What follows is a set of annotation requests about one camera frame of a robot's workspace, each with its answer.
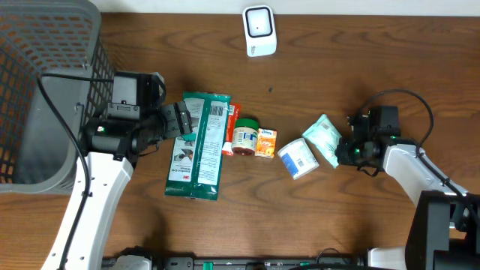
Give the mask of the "light green tissue packet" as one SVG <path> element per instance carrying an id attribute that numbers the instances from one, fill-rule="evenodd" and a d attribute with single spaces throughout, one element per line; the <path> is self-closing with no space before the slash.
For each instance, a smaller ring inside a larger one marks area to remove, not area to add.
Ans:
<path id="1" fill-rule="evenodd" d="M 337 168 L 339 163 L 335 152 L 341 135 L 326 114 L 322 114 L 319 119 L 302 134 L 302 137 L 314 144 L 334 169 Z"/>

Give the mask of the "tall green white packet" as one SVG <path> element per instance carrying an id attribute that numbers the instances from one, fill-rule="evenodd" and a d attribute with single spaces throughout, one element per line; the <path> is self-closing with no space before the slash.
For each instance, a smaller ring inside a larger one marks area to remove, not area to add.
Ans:
<path id="1" fill-rule="evenodd" d="M 193 131 L 174 140 L 164 195 L 215 201 L 231 97 L 188 91 L 183 94 L 183 101 Z"/>

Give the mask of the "white tub container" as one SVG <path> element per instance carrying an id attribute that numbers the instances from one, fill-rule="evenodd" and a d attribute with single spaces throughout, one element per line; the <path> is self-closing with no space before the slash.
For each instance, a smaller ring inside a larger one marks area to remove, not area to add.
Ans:
<path id="1" fill-rule="evenodd" d="M 278 151 L 278 156 L 294 180 L 307 175 L 319 166 L 304 138 L 285 145 Z"/>

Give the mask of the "red stick sachet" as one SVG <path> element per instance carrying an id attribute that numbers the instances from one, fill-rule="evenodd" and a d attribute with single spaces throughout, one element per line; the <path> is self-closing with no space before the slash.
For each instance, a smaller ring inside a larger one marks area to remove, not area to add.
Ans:
<path id="1" fill-rule="evenodd" d="M 222 147 L 222 154 L 233 156 L 232 150 L 232 141 L 233 141 L 233 131 L 235 128 L 235 124 L 237 119 L 239 118 L 239 113 L 242 106 L 239 103 L 231 103 L 229 105 L 229 114 L 226 126 L 226 136 L 225 142 Z"/>

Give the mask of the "green lid jar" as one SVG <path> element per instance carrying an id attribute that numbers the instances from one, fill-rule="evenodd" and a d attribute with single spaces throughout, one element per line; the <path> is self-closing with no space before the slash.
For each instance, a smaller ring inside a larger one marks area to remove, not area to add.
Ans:
<path id="1" fill-rule="evenodd" d="M 239 118 L 232 135 L 232 151 L 237 155 L 254 155 L 257 149 L 259 123 L 250 118 Z"/>

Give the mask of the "orange snack packet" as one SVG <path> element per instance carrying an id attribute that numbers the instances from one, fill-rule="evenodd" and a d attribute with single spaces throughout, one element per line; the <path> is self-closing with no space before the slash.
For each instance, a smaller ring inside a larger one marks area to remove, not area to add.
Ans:
<path id="1" fill-rule="evenodd" d="M 276 130 L 260 128 L 258 130 L 255 155 L 262 158 L 273 158 L 275 156 L 276 139 Z"/>

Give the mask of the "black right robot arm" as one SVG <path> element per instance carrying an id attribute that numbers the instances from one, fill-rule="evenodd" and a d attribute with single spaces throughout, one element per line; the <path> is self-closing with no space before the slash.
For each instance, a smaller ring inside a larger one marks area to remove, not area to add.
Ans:
<path id="1" fill-rule="evenodd" d="M 372 269 L 478 269 L 479 196 L 455 184 L 418 143 L 394 136 L 341 139 L 342 165 L 391 176 L 415 206 L 403 247 L 373 248 Z"/>

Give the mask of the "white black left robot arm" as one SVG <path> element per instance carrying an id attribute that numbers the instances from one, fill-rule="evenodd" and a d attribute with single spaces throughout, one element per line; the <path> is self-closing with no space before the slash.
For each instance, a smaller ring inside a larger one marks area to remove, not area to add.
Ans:
<path id="1" fill-rule="evenodd" d="M 110 102 L 86 123 L 76 178 L 44 269 L 100 269 L 113 216 L 139 156 L 149 147 L 192 131 L 185 102 L 139 105 Z"/>

